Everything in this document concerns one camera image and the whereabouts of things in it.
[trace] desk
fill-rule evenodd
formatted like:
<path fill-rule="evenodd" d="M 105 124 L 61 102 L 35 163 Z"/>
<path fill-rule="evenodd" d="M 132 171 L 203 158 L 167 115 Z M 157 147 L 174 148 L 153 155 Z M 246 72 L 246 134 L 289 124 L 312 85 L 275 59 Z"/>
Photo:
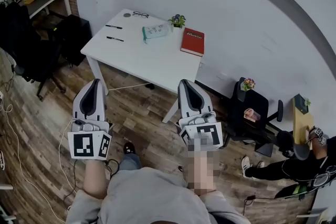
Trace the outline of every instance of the desk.
<path fill-rule="evenodd" d="M 46 9 L 47 14 L 49 13 L 48 5 L 55 0 L 34 0 L 32 3 L 26 5 L 28 9 L 29 18 L 33 18 L 37 13 L 39 13 L 42 9 Z M 69 0 L 64 0 L 65 7 L 67 9 L 67 14 L 71 14 L 71 8 Z"/>
<path fill-rule="evenodd" d="M 314 118 L 308 112 L 302 114 L 295 106 L 295 100 L 292 98 L 293 105 L 293 136 L 295 144 L 304 144 L 307 139 L 307 127 L 312 128 L 314 126 Z"/>
<path fill-rule="evenodd" d="M 81 50 L 87 57 L 94 76 L 102 81 L 106 95 L 108 89 L 98 62 L 175 93 L 182 79 L 195 81 L 201 57 L 180 51 L 182 29 L 169 31 L 165 37 L 148 39 L 146 44 L 143 41 L 142 27 L 166 21 L 152 16 L 124 17 L 125 13 L 133 14 L 133 11 L 123 9 L 107 23 L 122 29 L 103 26 Z M 108 39 L 107 36 L 122 39 L 124 42 Z M 170 112 L 175 109 L 176 112 L 176 107 L 177 101 Z"/>

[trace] black office chair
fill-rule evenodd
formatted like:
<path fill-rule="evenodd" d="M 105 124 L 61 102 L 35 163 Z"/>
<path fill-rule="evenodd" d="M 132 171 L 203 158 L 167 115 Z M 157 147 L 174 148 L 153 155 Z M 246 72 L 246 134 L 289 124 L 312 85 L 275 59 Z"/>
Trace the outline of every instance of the black office chair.
<path fill-rule="evenodd" d="M 14 71 L 26 81 L 40 82 L 36 94 L 40 100 L 43 99 L 40 95 L 41 89 L 49 78 L 65 93 L 66 90 L 53 76 L 58 68 L 61 45 L 41 40 L 32 26 L 26 7 L 11 3 L 3 10 L 1 17 L 0 47 L 15 60 Z"/>
<path fill-rule="evenodd" d="M 241 78 L 236 82 L 230 108 L 228 111 L 228 124 L 224 147 L 230 139 L 234 141 L 254 141 L 256 142 L 255 151 L 266 156 L 272 155 L 273 145 L 278 143 L 275 134 L 266 128 L 271 120 L 282 121 L 284 104 L 278 101 L 278 111 L 273 115 L 268 115 L 268 100 L 254 90 L 247 92 L 240 89 L 240 84 L 245 80 Z M 244 111 L 248 108 L 254 109 L 259 115 L 260 120 L 256 122 L 244 118 Z"/>

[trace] white cable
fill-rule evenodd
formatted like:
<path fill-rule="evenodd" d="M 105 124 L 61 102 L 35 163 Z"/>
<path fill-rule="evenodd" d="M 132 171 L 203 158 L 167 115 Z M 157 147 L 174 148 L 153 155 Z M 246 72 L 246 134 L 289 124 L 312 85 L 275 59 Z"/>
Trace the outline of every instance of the white cable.
<path fill-rule="evenodd" d="M 62 168 L 62 163 L 61 163 L 61 153 L 60 153 L 60 148 L 61 148 L 61 144 L 62 144 L 62 141 L 63 141 L 63 138 L 64 138 L 64 134 L 65 134 L 65 131 L 67 130 L 67 128 L 69 127 L 70 123 L 72 122 L 72 119 L 69 121 L 68 125 L 65 127 L 64 131 L 63 131 L 63 135 L 62 135 L 62 138 L 61 138 L 61 141 L 59 142 L 59 145 L 58 145 L 58 159 L 59 159 L 59 167 L 61 168 L 63 174 L 65 175 L 65 178 L 67 179 L 67 182 L 70 186 L 71 189 L 73 189 L 72 185 L 70 184 L 69 182 L 69 179 L 66 175 L 66 173 L 64 172 L 63 168 Z"/>
<path fill-rule="evenodd" d="M 147 85 L 147 84 L 151 84 L 151 83 L 148 82 L 148 83 L 139 84 L 139 85 L 134 85 L 134 86 L 127 86 L 127 87 L 121 87 L 121 88 L 109 89 L 108 91 L 120 90 L 120 89 L 125 89 L 125 88 L 133 88 L 133 87 L 143 86 L 143 85 Z"/>
<path fill-rule="evenodd" d="M 15 131 L 14 131 L 13 127 L 11 126 L 11 124 L 9 123 L 9 119 L 8 119 L 8 114 L 9 114 L 9 112 L 12 111 L 12 110 L 13 110 L 13 105 L 10 104 L 10 105 L 8 105 L 7 109 L 4 110 L 4 112 L 6 113 L 7 123 L 8 123 L 8 125 L 9 125 L 9 127 L 12 129 L 12 131 L 13 131 L 13 133 L 15 134 L 16 139 L 17 139 L 17 157 L 18 157 L 18 159 L 19 159 L 20 169 L 21 169 L 22 176 L 23 176 L 24 180 L 27 181 L 29 184 L 31 184 L 34 188 L 36 188 L 36 190 L 37 190 L 37 191 L 42 195 L 42 197 L 47 201 L 47 203 L 48 203 L 48 205 L 49 205 L 51 211 L 52 211 L 53 214 L 55 215 L 55 217 L 56 217 L 59 221 L 65 223 L 65 221 L 63 221 L 62 219 L 60 219 L 59 217 L 56 216 L 56 214 L 55 214 L 54 210 L 52 209 L 51 204 L 50 204 L 50 202 L 48 201 L 48 199 L 42 194 L 42 192 L 41 192 L 41 191 L 40 191 L 40 190 L 39 190 L 39 189 L 38 189 L 32 182 L 30 182 L 30 181 L 25 177 L 25 175 L 24 175 L 24 173 L 23 173 L 22 165 L 21 165 L 21 159 L 20 159 L 20 151 L 19 151 L 19 147 L 20 147 L 19 137 L 18 137 L 18 135 L 15 133 Z"/>

